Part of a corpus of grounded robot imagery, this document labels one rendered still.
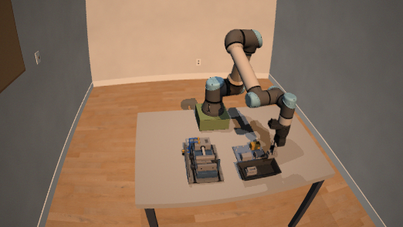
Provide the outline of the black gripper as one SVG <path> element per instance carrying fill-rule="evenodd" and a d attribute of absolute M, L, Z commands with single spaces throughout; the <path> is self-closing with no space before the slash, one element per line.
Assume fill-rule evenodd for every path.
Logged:
<path fill-rule="evenodd" d="M 293 118 L 292 118 L 293 119 Z M 273 119 L 268 121 L 268 125 L 270 129 L 276 130 L 276 134 L 274 136 L 274 140 L 272 140 L 270 150 L 273 149 L 272 155 L 276 154 L 277 148 L 285 146 L 286 143 L 286 137 L 290 131 L 290 126 L 292 123 L 292 119 L 287 120 L 282 118 L 279 115 L 279 119 Z M 278 135 L 279 136 L 278 136 Z M 275 145 L 276 143 L 276 145 Z"/>

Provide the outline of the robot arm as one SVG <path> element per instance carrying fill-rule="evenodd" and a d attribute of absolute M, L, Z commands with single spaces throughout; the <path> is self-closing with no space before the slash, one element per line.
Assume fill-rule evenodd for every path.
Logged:
<path fill-rule="evenodd" d="M 251 55 L 261 47 L 262 36 L 257 30 L 233 29 L 227 33 L 225 49 L 231 55 L 234 65 L 227 79 L 213 76 L 206 81 L 205 101 L 201 107 L 204 114 L 211 117 L 222 115 L 224 113 L 222 98 L 239 95 L 246 90 L 245 100 L 249 108 L 276 104 L 280 107 L 279 115 L 282 118 L 288 120 L 293 118 L 296 96 L 284 93 L 277 86 L 262 90 L 249 63 Z"/>

